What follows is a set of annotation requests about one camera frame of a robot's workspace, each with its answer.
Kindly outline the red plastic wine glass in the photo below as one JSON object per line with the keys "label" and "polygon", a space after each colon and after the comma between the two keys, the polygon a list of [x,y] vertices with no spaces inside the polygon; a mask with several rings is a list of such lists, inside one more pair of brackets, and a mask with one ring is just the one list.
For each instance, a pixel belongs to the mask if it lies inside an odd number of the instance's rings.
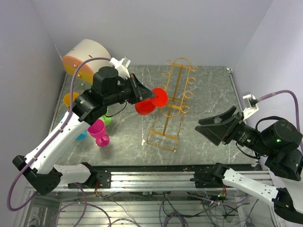
{"label": "red plastic wine glass", "polygon": [[162,88],[154,88],[152,90],[155,97],[146,99],[135,104],[135,110],[140,115],[148,115],[152,113],[156,107],[164,107],[168,103],[168,95]]}

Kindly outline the green plastic wine glass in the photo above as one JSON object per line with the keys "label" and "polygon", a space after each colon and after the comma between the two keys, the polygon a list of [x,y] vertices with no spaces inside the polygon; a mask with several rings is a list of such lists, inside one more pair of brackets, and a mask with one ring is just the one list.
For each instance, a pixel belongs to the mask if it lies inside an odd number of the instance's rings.
{"label": "green plastic wine glass", "polygon": [[111,123],[112,118],[111,117],[107,117],[106,114],[103,115],[103,116],[101,116],[101,117],[99,117],[99,119],[104,123],[105,126],[108,126]]}

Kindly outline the pink plastic wine glass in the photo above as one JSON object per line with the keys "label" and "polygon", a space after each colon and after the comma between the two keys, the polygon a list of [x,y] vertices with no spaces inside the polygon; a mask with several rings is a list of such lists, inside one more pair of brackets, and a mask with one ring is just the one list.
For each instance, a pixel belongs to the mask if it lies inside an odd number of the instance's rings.
{"label": "pink plastic wine glass", "polygon": [[97,119],[89,128],[88,133],[96,139],[96,144],[99,147],[105,147],[109,144],[110,138],[107,135],[106,126],[104,122]]}

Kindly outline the blue plastic wine glass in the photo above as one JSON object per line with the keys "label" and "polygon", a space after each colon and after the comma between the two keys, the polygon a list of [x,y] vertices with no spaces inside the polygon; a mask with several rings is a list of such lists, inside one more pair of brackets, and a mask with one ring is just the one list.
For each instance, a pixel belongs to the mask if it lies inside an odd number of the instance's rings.
{"label": "blue plastic wine glass", "polygon": [[76,114],[72,114],[67,124],[62,129],[60,136],[65,139],[83,140],[87,136],[89,125],[85,121],[80,121]]}

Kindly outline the orange plastic wine glass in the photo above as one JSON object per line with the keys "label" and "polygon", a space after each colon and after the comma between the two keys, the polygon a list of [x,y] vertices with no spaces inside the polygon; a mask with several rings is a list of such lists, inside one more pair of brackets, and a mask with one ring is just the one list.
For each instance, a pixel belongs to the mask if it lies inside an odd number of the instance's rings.
{"label": "orange plastic wine glass", "polygon": [[79,93],[73,92],[73,93],[67,93],[63,98],[63,103],[67,108],[70,107],[71,103],[79,96]]}

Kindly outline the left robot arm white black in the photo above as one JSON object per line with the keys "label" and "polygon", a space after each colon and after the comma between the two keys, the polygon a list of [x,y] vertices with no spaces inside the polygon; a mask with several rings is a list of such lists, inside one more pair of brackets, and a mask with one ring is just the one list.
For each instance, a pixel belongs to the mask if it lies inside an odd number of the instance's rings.
{"label": "left robot arm white black", "polygon": [[67,147],[84,131],[107,113],[110,105],[128,102],[136,104],[155,97],[134,74],[119,76],[114,67],[100,68],[93,76],[93,84],[79,95],[55,129],[26,156],[16,156],[13,164],[41,195],[46,195],[59,184],[80,183],[86,188],[100,183],[101,174],[90,164],[58,166],[57,160]]}

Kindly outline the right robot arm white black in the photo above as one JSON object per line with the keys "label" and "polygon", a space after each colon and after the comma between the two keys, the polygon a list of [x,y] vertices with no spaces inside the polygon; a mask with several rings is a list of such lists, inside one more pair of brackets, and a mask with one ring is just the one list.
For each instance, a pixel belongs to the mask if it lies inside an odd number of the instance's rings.
{"label": "right robot arm white black", "polygon": [[200,119],[195,130],[216,146],[235,141],[256,152],[256,159],[266,157],[265,166],[284,182],[285,187],[267,186],[222,163],[216,163],[208,177],[195,175],[192,181],[239,189],[272,207],[284,220],[302,224],[303,154],[298,147],[303,135],[292,123],[278,116],[270,116],[269,119],[275,122],[263,131],[247,125],[246,117],[245,111],[236,112],[233,106],[223,114]]}

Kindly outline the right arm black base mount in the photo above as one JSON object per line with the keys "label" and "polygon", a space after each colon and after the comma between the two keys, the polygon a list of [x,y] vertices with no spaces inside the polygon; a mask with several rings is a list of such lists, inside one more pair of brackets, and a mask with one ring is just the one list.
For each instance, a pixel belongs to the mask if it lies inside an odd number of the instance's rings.
{"label": "right arm black base mount", "polygon": [[216,163],[209,171],[195,172],[190,181],[195,183],[196,188],[223,187],[224,174],[229,169],[224,164]]}

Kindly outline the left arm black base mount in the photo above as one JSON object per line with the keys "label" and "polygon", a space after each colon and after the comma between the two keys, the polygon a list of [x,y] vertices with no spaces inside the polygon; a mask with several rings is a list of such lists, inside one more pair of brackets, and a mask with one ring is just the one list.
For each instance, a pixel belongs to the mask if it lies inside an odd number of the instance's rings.
{"label": "left arm black base mount", "polygon": [[90,176],[85,182],[89,188],[109,189],[111,187],[111,173],[107,169],[90,168]]}

